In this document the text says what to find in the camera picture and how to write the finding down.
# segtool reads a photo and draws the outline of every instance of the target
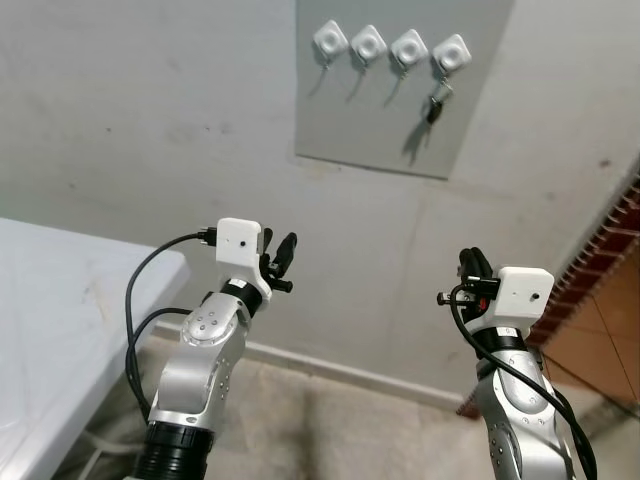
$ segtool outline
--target black cable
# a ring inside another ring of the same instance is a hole
[[[181,243],[181,242],[185,242],[187,240],[202,239],[204,238],[204,235],[205,233],[203,232],[190,233],[189,235],[183,235],[181,237],[175,238],[170,242],[167,242],[164,245],[161,245],[160,247],[156,248],[135,269],[135,271],[131,275],[131,278],[129,279],[129,283],[127,284],[127,291],[124,296],[124,315],[125,315],[125,322],[127,326],[127,346],[128,347],[131,347],[131,345],[133,344],[133,335],[134,335],[133,314],[131,312],[131,295],[133,293],[133,286],[136,280],[138,279],[138,276],[142,272],[142,270],[149,264],[151,260],[153,260],[155,257],[157,257],[160,253],[164,252],[165,250],[168,250],[174,245],[177,245],[178,243]],[[129,371],[127,372],[127,380],[129,381],[129,385],[132,385],[133,383],[134,385],[137,386],[137,384],[140,382],[140,379],[136,377],[131,377],[131,375],[134,374],[134,372],[138,371],[138,359],[136,358],[135,355],[131,357],[130,367],[131,368],[128,369]],[[136,395],[136,398],[138,398],[139,403],[140,403],[140,398],[142,398],[144,400],[144,403],[148,405],[148,403],[146,402],[146,399],[144,399],[144,395],[142,395],[142,392],[138,391],[137,388],[136,390],[134,390],[134,395]]]
[[[573,413],[573,408],[571,407],[571,403],[569,403],[569,400],[567,400],[567,398],[562,393],[560,393],[557,388],[553,389],[553,393],[555,394],[556,397],[558,397],[558,400],[562,402],[562,404],[567,410],[567,413],[571,416],[571,418],[573,418],[573,421],[576,424],[578,424],[578,420],[576,420],[576,416]],[[580,464],[582,465],[584,473],[587,476],[587,478],[590,478],[589,472],[587,472],[587,470],[585,469],[585,465],[590,463],[590,458],[588,457],[589,455],[588,450],[591,450],[591,443],[587,439],[587,444],[585,445],[583,440],[576,434],[576,431],[573,428],[571,429],[571,436],[573,437],[573,443],[576,446],[576,453],[578,455],[578,458],[580,459]]]
[[[606,393],[604,393],[602,390],[600,390],[598,387],[596,387],[595,385],[593,385],[592,383],[588,382],[587,380],[585,380],[584,378],[580,377],[579,375],[573,373],[571,370],[569,370],[567,367],[565,367],[564,365],[560,364],[557,360],[554,360],[553,358],[551,358],[549,355],[547,355],[546,353],[542,354],[544,356],[544,358],[546,358],[548,361],[550,361],[551,363],[553,363],[556,367],[558,367],[560,370],[562,370],[563,372],[571,375],[573,378],[575,378],[576,380],[578,380],[580,383],[584,384],[587,388],[589,388],[590,390],[593,390],[594,392],[596,392],[598,395],[602,396],[608,403],[610,403],[611,405],[613,405],[614,407],[616,407],[618,410],[620,410],[622,413],[624,413],[626,416],[633,418],[634,420],[640,421],[640,415],[635,414],[633,411],[629,410],[628,408],[625,408],[622,404],[620,404],[619,402],[617,402],[616,400],[614,400],[612,397],[610,397],[609,395],[607,395]]]
[[[587,480],[597,480],[598,470],[597,470],[596,458],[595,458],[595,455],[593,454],[593,449],[591,448],[589,439],[587,438],[584,431],[580,427],[580,424],[576,421],[575,416],[573,416],[573,414],[570,413],[570,411],[562,404],[560,400],[558,400],[549,392],[547,392],[545,388],[541,387],[526,375],[520,373],[513,367],[509,366],[507,363],[503,362],[502,360],[500,360],[499,358],[491,354],[491,352],[485,349],[480,343],[476,341],[475,338],[473,338],[471,333],[469,333],[469,330],[467,330],[467,328],[465,327],[464,322],[462,321],[462,318],[460,316],[460,312],[458,311],[458,302],[456,301],[456,295],[458,295],[458,292],[464,290],[465,288],[471,288],[471,287],[472,287],[471,285],[460,284],[454,287],[453,290],[451,290],[451,295],[450,295],[451,314],[453,315],[453,320],[455,321],[455,324],[458,327],[458,330],[460,330],[460,333],[462,334],[464,339],[469,343],[469,345],[471,345],[476,350],[476,352],[480,354],[480,356],[485,358],[488,362],[493,364],[493,366],[495,366],[496,368],[501,368],[508,374],[520,380],[527,387],[532,389],[534,392],[536,392],[538,395],[544,398],[547,402],[553,405],[553,407],[558,411],[558,413],[562,415],[562,417],[569,424],[569,426],[571,427],[571,431],[574,435],[574,438],[577,439],[576,450],[580,449],[580,451],[578,452],[578,456],[580,457],[582,470],[584,471],[587,477]]]
[[[149,411],[151,409],[151,406],[149,405],[149,402],[145,398],[144,392],[142,390],[142,383],[140,381],[140,373],[138,371],[138,364],[137,364],[136,343],[138,342],[140,335],[142,334],[144,329],[147,327],[147,325],[149,325],[149,323],[151,323],[155,318],[159,317],[160,315],[166,315],[168,313],[189,315],[191,313],[191,310],[187,310],[185,308],[167,307],[167,308],[161,308],[160,310],[156,310],[155,312],[149,314],[142,321],[142,323],[140,323],[140,325],[134,332],[133,341],[131,345],[129,345],[129,347],[127,348],[127,353],[125,356],[124,369],[127,375],[127,381],[129,382],[129,386],[131,387],[131,391],[133,392],[133,395],[136,397],[136,400],[138,401],[138,406],[140,407],[140,413],[142,413],[142,417],[144,418],[145,422],[147,421],[147,417],[149,416]]]

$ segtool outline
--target gray panel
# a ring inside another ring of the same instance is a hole
[[[497,50],[513,0],[298,0],[296,154],[447,178]],[[351,50],[328,70],[312,43],[330,19],[350,40],[373,24],[387,46],[415,28],[431,51],[454,33],[473,62],[450,78],[455,94],[428,131],[426,102],[440,74],[427,60],[401,79],[391,57],[366,73]]]

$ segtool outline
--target wire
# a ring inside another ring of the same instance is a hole
[[[547,402],[549,402],[556,409],[556,411],[560,415],[562,415],[562,417],[569,424],[569,427],[571,427],[571,432],[573,434],[574,442],[576,444],[576,451],[578,453],[578,457],[580,458],[580,463],[582,464],[582,470],[584,471],[587,477],[587,480],[597,480],[598,469],[596,464],[596,458],[595,458],[595,455],[593,454],[593,449],[591,448],[589,439],[587,438],[584,431],[580,427],[580,424],[577,422],[575,416],[573,415],[571,407],[569,406],[569,408],[567,408],[565,405],[562,404],[560,400],[558,400],[558,398],[551,395],[545,388],[541,387],[540,385],[535,383],[533,380],[531,380],[529,377],[527,377],[523,373],[520,373],[513,367],[509,366],[507,363],[503,362],[496,356],[492,355],[491,352],[489,352],[475,338],[473,338],[469,330],[467,330],[467,327],[465,327],[464,322],[462,321],[462,318],[460,316],[460,312],[458,310],[458,302],[456,301],[456,295],[461,290],[464,290],[465,288],[470,288],[470,287],[471,285],[460,284],[454,287],[453,290],[451,290],[451,294],[450,294],[451,314],[453,315],[453,320],[455,321],[456,326],[458,327],[458,330],[460,330],[460,333],[462,334],[464,339],[469,343],[469,345],[471,345],[476,350],[476,352],[480,354],[481,357],[483,357],[488,362],[493,364],[496,368],[502,368],[505,372],[507,372],[508,374],[520,380],[527,387],[529,387],[531,390],[533,390],[542,398],[544,398]]]
[[[185,242],[187,240],[202,239],[203,237],[204,237],[204,233],[200,232],[200,233],[190,233],[188,235],[183,235],[181,237],[175,238],[170,242],[167,242],[164,245],[161,245],[160,247],[156,248],[135,269],[135,271],[131,275],[131,278],[129,279],[129,283],[127,284],[127,290],[124,296],[124,315],[125,315],[125,323],[127,327],[128,347],[131,347],[131,345],[133,344],[133,336],[134,336],[133,314],[131,311],[132,310],[131,296],[133,293],[133,286],[135,285],[135,282],[138,279],[138,276],[140,275],[142,270],[149,264],[149,262],[151,262],[151,260],[153,260],[155,257],[157,257],[160,253],[164,252],[165,250],[168,250],[169,248],[173,247],[174,245],[177,245],[178,243],[181,243],[181,242]],[[143,415],[144,415],[145,410],[148,412],[149,403],[144,398],[144,394],[142,393],[142,388],[138,387],[138,385],[140,384],[140,378],[138,375],[138,359],[136,358],[135,351],[131,356],[131,362],[132,362],[131,368],[127,368],[127,363],[125,358],[125,371],[127,373],[127,380],[129,382],[129,385],[131,386],[131,389],[133,390],[134,395],[136,396],[136,399],[138,400],[138,404],[140,405],[140,410],[143,412]]]
[[[100,455],[102,455],[102,450],[100,449],[96,449],[93,452],[91,457],[89,457],[89,461],[86,463],[86,465],[80,472],[80,475],[78,475],[78,480],[87,480],[87,478],[89,478],[89,474],[91,473],[91,470],[93,470],[93,467],[96,466],[96,463],[100,459]]]
[[[100,438],[94,433],[83,431],[80,436],[87,440],[96,450],[109,455],[133,455],[144,448],[141,443],[122,444]]]
[[[594,392],[596,392],[598,395],[601,395],[607,402],[609,402],[611,405],[613,405],[614,407],[616,407],[618,410],[620,410],[622,413],[624,413],[625,415],[627,415],[630,418],[633,418],[634,420],[640,421],[640,415],[637,415],[636,413],[634,413],[632,410],[629,410],[628,408],[624,407],[620,402],[617,402],[616,400],[614,400],[612,397],[610,397],[609,395],[607,395],[606,393],[604,393],[602,390],[600,390],[598,387],[596,387],[595,385],[593,385],[592,383],[588,382],[587,380],[585,380],[584,378],[580,377],[579,375],[573,373],[571,370],[569,370],[567,367],[565,367],[564,365],[560,364],[557,360],[554,360],[553,358],[551,358],[549,355],[547,355],[546,353],[542,354],[544,356],[544,358],[546,358],[548,361],[550,361],[551,363],[553,363],[556,367],[558,367],[560,370],[562,370],[563,372],[571,375],[573,378],[575,378],[576,380],[578,380],[580,383],[584,384],[586,387],[588,387],[589,389],[593,390]]]
[[[140,380],[140,373],[138,371],[138,362],[136,356],[136,343],[142,335],[144,329],[151,323],[156,317],[160,315],[166,315],[168,313],[176,313],[180,315],[189,315],[191,310],[187,310],[185,308],[174,308],[167,307],[161,308],[160,310],[156,310],[155,312],[150,313],[147,317],[140,323],[138,328],[133,334],[133,338],[129,347],[127,348],[127,353],[125,356],[125,364],[124,369],[127,375],[127,381],[129,382],[129,386],[131,387],[131,391],[133,395],[136,397],[138,401],[138,406],[140,407],[140,413],[142,413],[142,417],[147,423],[147,417],[149,416],[149,411],[151,410],[151,406],[149,402],[144,396],[144,392],[142,390],[142,382]]]

